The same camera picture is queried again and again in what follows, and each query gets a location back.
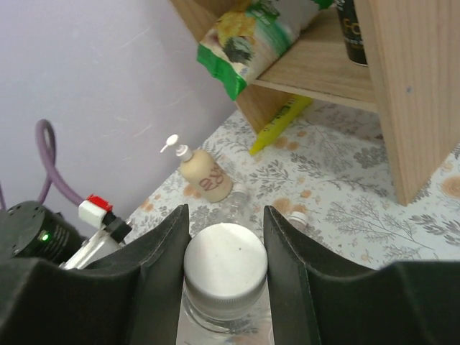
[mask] red connector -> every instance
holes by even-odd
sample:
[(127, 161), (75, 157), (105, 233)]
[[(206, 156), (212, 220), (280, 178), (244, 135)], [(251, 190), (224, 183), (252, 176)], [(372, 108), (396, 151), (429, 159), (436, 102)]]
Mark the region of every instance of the red connector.
[(100, 196), (91, 194), (89, 197), (86, 198), (87, 201), (90, 203), (93, 203), (96, 206), (99, 206), (100, 208), (103, 208), (107, 212), (111, 212), (113, 205), (111, 205), (108, 201), (105, 201), (103, 198)]

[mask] black cup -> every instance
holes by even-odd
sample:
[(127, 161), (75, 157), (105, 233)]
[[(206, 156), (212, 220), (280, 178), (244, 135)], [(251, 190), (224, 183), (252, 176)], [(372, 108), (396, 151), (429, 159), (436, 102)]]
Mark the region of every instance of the black cup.
[(335, 2), (348, 57), (358, 65), (367, 66), (366, 53), (364, 52), (364, 43), (362, 42), (354, 1), (335, 0)]

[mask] white bottle cap on table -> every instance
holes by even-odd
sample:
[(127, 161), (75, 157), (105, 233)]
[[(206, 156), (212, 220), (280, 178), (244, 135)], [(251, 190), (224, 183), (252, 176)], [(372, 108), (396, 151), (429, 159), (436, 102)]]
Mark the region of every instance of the white bottle cap on table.
[(290, 214), (289, 220), (298, 221), (304, 226), (307, 226), (307, 223), (308, 223), (307, 215), (302, 212), (297, 212), (297, 211), (294, 211)]
[(262, 294), (267, 267), (267, 251), (252, 231), (237, 224), (209, 226), (185, 251), (188, 298), (208, 317), (241, 318)]
[(249, 195), (248, 187), (246, 187), (245, 185), (242, 185), (241, 183), (234, 183), (231, 192), (232, 193), (240, 192), (240, 193), (244, 193), (246, 195)]

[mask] patterned table surface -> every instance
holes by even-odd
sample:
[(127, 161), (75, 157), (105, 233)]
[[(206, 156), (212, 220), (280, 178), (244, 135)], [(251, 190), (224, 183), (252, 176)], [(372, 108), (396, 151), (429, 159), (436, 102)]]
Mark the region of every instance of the patterned table surface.
[[(460, 145), (409, 206), (395, 202), (377, 115), (315, 101), (255, 157), (255, 135), (236, 111), (203, 144), (234, 181), (252, 192), (251, 223), (262, 235), (265, 205), (308, 215), (308, 233), (371, 268), (402, 259), (460, 259)], [(208, 203), (176, 171), (130, 217), (131, 241), (176, 206), (190, 207), (190, 233), (213, 223)]]

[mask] beige bottle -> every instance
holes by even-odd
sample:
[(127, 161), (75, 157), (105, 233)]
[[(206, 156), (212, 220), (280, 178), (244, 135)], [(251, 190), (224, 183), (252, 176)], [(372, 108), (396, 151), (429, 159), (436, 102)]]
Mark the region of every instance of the beige bottle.
[(233, 181), (204, 149), (192, 151), (187, 145), (179, 144), (179, 136), (167, 138), (166, 145), (175, 148), (175, 155), (182, 160), (179, 173), (210, 203), (221, 201), (230, 194)]

